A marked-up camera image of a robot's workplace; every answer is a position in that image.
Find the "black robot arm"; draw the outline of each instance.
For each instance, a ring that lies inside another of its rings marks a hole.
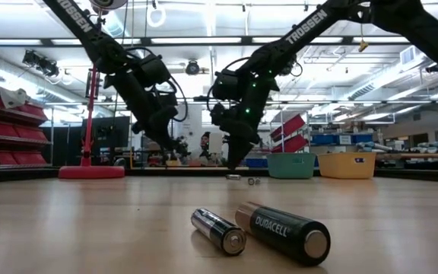
[[[369,7],[360,5],[369,2]],[[219,100],[238,104],[225,109],[216,104],[212,123],[230,133],[228,167],[234,169],[258,143],[257,128],[270,91],[279,91],[275,77],[295,62],[297,52],[339,20],[377,27],[401,34],[438,63],[438,20],[420,0],[328,0],[281,39],[258,48],[236,71],[216,73],[211,87]]]
[[[143,131],[162,147],[172,150],[173,141],[167,127],[178,112],[174,106],[157,104],[159,98],[145,90],[171,78],[161,56],[153,53],[143,59],[133,56],[94,25],[73,0],[43,1],[81,41],[97,71],[106,74],[104,87],[113,86],[136,117],[133,132]]]

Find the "yellow bin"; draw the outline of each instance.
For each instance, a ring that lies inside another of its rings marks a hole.
[[[320,175],[337,179],[370,179],[374,175],[376,152],[317,155]]]

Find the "teal storage bin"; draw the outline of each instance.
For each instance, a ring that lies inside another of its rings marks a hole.
[[[313,177],[316,155],[313,153],[272,153],[268,159],[270,177],[278,179],[309,179]]]

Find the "red base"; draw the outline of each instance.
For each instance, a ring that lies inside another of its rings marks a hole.
[[[124,167],[89,166],[89,167],[60,167],[59,179],[111,179],[123,178]]]

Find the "duracell battery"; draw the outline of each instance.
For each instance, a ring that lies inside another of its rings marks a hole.
[[[238,226],[207,209],[196,209],[190,220],[195,228],[227,255],[236,256],[243,252],[246,233]]]
[[[244,231],[304,266],[317,266],[331,248],[331,236],[318,221],[282,212],[254,202],[236,211],[236,223]]]

